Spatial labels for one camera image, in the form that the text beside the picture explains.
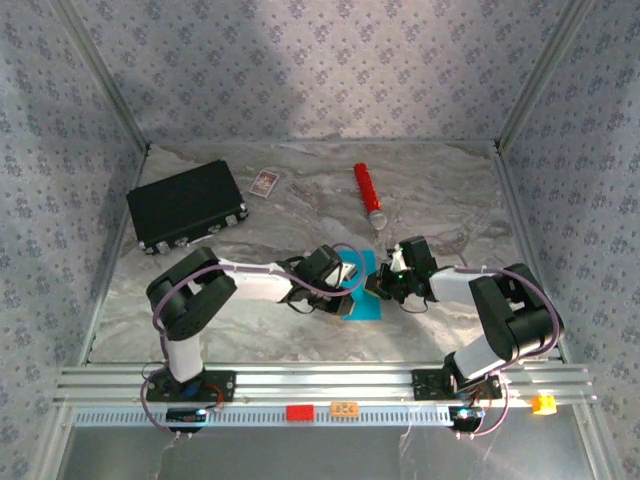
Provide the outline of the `blue cloth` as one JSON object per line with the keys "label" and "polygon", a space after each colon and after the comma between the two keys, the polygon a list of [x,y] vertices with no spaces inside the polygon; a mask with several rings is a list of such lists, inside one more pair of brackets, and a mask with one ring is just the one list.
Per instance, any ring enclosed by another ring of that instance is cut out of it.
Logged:
{"label": "blue cloth", "polygon": [[[339,250],[338,253],[344,263],[356,266],[356,273],[352,278],[342,281],[341,286],[344,288],[354,287],[361,273],[368,276],[377,271],[376,258],[372,250],[361,250],[361,257],[353,250]],[[365,282],[351,293],[354,308],[350,315],[342,317],[344,321],[379,321],[382,318],[380,300],[366,293],[364,286]]]}

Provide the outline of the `red microphone with silver head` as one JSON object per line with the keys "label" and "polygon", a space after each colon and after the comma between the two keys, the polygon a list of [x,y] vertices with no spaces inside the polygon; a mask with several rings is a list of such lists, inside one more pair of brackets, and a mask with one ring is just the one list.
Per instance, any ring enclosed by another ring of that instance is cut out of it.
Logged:
{"label": "red microphone with silver head", "polygon": [[375,230],[380,231],[386,226],[387,217],[382,211],[368,166],[359,162],[354,165],[353,171],[369,222]]}

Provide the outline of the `small printed card box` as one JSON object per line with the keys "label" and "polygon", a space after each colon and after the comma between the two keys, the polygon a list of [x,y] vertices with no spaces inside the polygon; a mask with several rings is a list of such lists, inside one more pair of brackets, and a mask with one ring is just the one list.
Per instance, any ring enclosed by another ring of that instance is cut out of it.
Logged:
{"label": "small printed card box", "polygon": [[261,170],[251,184],[249,192],[261,198],[268,198],[278,180],[278,174],[268,170]]}

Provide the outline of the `right black controller board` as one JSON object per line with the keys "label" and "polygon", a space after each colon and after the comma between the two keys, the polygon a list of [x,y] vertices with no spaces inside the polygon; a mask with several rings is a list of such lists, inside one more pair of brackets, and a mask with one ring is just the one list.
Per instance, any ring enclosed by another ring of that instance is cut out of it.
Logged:
{"label": "right black controller board", "polygon": [[451,429],[461,433],[475,433],[481,428],[485,411],[481,407],[450,407]]}

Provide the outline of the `black controller board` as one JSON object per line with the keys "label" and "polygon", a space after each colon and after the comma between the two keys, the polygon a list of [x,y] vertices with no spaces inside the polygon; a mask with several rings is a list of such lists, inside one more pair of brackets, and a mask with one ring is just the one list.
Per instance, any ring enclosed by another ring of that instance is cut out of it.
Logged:
{"label": "black controller board", "polygon": [[450,407],[451,429],[461,433],[475,433],[481,428],[485,411],[481,407]]}
{"label": "black controller board", "polygon": [[192,434],[199,432],[208,420],[208,411],[203,408],[169,408],[165,422],[171,432]]}

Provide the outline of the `black hard case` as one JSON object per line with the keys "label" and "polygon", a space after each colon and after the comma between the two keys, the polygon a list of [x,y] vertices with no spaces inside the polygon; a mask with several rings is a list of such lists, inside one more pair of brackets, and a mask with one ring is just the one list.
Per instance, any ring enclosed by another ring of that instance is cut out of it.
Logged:
{"label": "black hard case", "polygon": [[126,199],[139,247],[148,255],[196,243],[248,217],[224,160],[137,187]]}

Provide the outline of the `left black controller board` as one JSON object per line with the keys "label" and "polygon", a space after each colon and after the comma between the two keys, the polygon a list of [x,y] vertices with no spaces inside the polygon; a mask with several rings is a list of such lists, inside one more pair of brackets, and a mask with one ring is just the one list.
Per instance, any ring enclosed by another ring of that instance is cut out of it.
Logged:
{"label": "left black controller board", "polygon": [[208,411],[203,408],[169,408],[165,422],[171,432],[192,434],[199,432],[208,420]]}

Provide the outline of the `aluminium mounting rail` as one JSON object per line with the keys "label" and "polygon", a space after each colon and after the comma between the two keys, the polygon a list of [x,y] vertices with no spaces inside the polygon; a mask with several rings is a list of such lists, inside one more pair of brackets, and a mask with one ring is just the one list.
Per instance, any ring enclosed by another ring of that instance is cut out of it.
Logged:
{"label": "aluminium mounting rail", "polygon": [[[413,400],[414,370],[437,369],[420,363],[209,364],[236,373],[234,401],[240,404],[401,403]],[[54,400],[76,406],[133,405],[143,382],[141,365],[92,364],[62,371]],[[588,368],[559,361],[533,361],[503,372],[518,407],[535,397],[553,396],[559,405],[598,401]]]}

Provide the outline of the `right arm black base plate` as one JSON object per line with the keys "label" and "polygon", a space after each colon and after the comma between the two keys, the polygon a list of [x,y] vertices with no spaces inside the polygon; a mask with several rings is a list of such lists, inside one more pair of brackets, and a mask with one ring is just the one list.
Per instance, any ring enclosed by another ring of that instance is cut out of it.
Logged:
{"label": "right arm black base plate", "polygon": [[485,375],[475,380],[459,381],[445,369],[417,369],[411,371],[411,386],[416,401],[498,400],[503,397],[497,375]]}

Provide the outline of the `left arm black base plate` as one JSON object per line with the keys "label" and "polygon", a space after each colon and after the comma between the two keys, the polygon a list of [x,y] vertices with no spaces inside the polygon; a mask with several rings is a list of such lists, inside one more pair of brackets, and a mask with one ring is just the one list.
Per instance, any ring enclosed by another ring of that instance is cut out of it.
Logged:
{"label": "left arm black base plate", "polygon": [[170,371],[163,370],[150,376],[145,399],[152,403],[232,402],[235,385],[236,372],[232,370],[203,370],[184,382],[176,380]]}

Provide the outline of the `aluminium frame side bar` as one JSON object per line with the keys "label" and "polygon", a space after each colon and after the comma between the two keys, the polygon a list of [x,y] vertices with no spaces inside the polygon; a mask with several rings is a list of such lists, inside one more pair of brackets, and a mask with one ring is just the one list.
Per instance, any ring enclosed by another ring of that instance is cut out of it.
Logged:
{"label": "aluminium frame side bar", "polygon": [[[125,190],[125,193],[123,194],[124,199],[126,198],[126,194],[130,190],[133,190],[135,187],[138,186],[140,179],[142,177],[142,173],[144,172],[148,151],[149,151],[149,146],[146,145],[142,150],[142,154],[139,160],[139,165],[135,170],[135,175],[132,179],[132,183]],[[99,323],[101,321],[104,305],[108,296],[109,288],[113,279],[116,264],[119,259],[122,245],[124,243],[124,239],[126,236],[127,226],[129,223],[130,223],[130,213],[129,213],[128,202],[125,199],[123,203],[122,211],[119,217],[118,230],[117,230],[116,236],[110,243],[107,244],[106,252],[108,253],[108,256],[106,257],[106,264],[104,267],[104,271],[101,273],[101,276],[99,277],[100,283],[98,285],[96,299],[90,310],[91,316],[89,317],[89,323],[85,332],[83,343],[79,350],[78,359],[74,363],[76,367],[85,367],[90,362],[89,358],[91,355],[92,345],[94,343],[95,335],[99,327]]]}
{"label": "aluminium frame side bar", "polygon": [[535,242],[531,229],[526,219],[524,207],[519,198],[516,183],[510,171],[509,164],[505,160],[499,149],[499,142],[493,142],[493,149],[496,152],[495,168],[500,187],[503,191],[507,210],[514,231],[515,243],[523,262],[530,268],[539,282],[543,291],[549,296],[554,307],[557,306],[551,288],[541,272],[540,262],[535,251]]}

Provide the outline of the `aluminium frame post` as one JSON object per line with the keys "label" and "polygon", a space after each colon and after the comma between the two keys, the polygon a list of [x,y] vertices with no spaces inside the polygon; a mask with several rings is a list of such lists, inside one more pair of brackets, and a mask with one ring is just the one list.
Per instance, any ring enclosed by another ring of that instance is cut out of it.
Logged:
{"label": "aluminium frame post", "polygon": [[512,148],[594,2],[595,0],[566,1],[548,41],[541,49],[495,139],[499,155],[505,155]]}

